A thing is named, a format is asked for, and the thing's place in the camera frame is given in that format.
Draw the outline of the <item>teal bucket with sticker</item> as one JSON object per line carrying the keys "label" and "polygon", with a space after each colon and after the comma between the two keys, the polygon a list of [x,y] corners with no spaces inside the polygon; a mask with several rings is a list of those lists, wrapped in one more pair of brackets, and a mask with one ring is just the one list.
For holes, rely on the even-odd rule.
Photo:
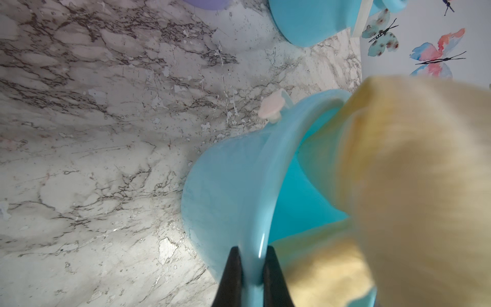
{"label": "teal bucket with sticker", "polygon": [[284,90],[267,97],[260,130],[218,142],[191,168],[181,200],[186,233],[220,283],[230,249],[239,247],[241,306],[263,306],[267,247],[346,217],[336,183],[327,191],[300,167],[301,145],[339,119],[350,93],[328,90],[293,102]]}

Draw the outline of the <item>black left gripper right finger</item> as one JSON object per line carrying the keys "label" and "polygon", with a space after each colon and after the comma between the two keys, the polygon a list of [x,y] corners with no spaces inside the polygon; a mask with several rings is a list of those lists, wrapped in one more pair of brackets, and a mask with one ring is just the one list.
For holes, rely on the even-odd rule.
{"label": "black left gripper right finger", "polygon": [[267,247],[263,267],[263,306],[294,307],[275,249]]}

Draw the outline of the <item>cream yellow microfibre cloth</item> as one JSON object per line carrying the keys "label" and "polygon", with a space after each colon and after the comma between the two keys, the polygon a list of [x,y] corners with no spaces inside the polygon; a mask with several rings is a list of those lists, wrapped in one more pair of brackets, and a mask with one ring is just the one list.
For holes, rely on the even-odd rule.
{"label": "cream yellow microfibre cloth", "polygon": [[490,91],[372,76],[300,147],[343,221],[273,246],[295,306],[490,305]]}

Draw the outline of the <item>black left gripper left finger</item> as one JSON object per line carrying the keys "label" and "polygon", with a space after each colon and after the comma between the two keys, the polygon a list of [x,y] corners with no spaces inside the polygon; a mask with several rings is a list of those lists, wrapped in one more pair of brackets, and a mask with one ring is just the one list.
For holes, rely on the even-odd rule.
{"label": "black left gripper left finger", "polygon": [[242,263],[239,247],[234,246],[226,262],[216,296],[211,307],[241,307]]}

